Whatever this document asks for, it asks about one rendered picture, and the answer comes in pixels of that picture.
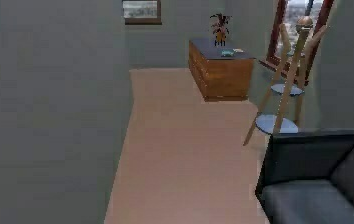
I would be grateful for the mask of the brown wooden chest of drawers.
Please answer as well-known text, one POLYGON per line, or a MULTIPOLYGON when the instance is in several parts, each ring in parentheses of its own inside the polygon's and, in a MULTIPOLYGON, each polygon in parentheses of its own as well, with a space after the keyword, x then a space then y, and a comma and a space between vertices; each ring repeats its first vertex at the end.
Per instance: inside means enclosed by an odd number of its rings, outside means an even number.
POLYGON ((189 40, 189 69, 205 101, 248 99, 254 57, 247 52, 221 55, 233 49, 230 43, 215 46, 210 38, 189 40))

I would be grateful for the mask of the red leafed house plant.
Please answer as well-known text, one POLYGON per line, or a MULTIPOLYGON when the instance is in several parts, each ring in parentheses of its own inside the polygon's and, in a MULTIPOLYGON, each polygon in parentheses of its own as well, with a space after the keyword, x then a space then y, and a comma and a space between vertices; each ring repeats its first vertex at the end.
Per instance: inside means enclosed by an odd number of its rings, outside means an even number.
POLYGON ((227 35, 230 33, 227 25, 231 19, 230 16, 223 15, 222 13, 217 13, 211 15, 211 18, 216 18, 217 21, 211 25, 215 35, 214 45, 215 46, 225 46, 227 35))

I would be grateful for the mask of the wooden tripod shelf stand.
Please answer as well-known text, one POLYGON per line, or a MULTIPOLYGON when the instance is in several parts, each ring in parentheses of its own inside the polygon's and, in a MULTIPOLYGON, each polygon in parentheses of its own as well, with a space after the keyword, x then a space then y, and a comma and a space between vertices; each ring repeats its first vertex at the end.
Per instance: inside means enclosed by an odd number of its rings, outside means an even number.
POLYGON ((312 27, 296 28, 298 39, 292 48, 285 24, 280 26, 280 37, 283 43, 281 62, 279 63, 265 95, 258 105, 257 113, 246 134, 243 145, 246 146, 252 138, 255 128, 268 135, 292 134, 299 132, 299 118, 302 110, 302 100, 305 94, 305 80, 310 57, 316 44, 324 36, 327 26, 324 25, 311 39, 308 39, 312 27), (264 114, 263 111, 273 93, 281 96, 278 110, 275 114, 264 114), (290 97, 296 98, 295 120, 284 117, 290 97))

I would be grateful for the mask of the red framed window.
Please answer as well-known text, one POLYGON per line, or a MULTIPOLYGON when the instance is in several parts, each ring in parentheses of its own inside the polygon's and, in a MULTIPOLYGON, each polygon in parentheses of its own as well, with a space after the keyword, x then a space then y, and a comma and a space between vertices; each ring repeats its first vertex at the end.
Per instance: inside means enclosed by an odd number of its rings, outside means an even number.
MULTIPOLYGON (((300 0, 300 3, 304 4, 302 7, 304 11, 307 11, 309 1, 313 2, 310 12, 316 14, 316 19, 313 20, 314 32, 318 32, 322 26, 327 24, 332 6, 336 0, 300 0)), ((291 5, 295 5, 295 0, 277 0, 268 51, 266 57, 260 60, 260 63, 271 71, 276 71, 278 64, 281 62, 281 57, 277 55, 280 37, 279 26, 284 22, 285 17, 289 15, 291 5)))

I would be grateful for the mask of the dark grey sofa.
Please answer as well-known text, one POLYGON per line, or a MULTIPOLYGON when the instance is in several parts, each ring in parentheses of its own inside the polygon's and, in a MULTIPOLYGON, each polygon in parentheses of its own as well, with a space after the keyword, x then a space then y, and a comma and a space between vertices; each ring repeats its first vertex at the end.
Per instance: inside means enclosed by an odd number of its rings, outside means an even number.
POLYGON ((255 195, 269 224, 354 224, 354 129, 271 136, 255 195))

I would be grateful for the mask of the brown round ball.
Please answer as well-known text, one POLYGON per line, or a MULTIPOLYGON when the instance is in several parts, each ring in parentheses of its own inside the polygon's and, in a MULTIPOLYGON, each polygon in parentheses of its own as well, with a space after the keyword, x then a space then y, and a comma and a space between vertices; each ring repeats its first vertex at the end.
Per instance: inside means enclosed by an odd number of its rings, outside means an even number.
POLYGON ((313 20, 310 16, 302 16, 298 19, 296 23, 296 28, 301 29, 302 27, 312 27, 313 20))

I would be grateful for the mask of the framed wall picture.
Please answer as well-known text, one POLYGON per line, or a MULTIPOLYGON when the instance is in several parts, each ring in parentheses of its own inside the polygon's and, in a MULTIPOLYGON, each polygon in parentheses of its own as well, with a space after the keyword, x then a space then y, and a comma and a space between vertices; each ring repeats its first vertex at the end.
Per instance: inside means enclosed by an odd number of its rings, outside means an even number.
POLYGON ((122 0, 126 25, 161 25, 161 0, 122 0))

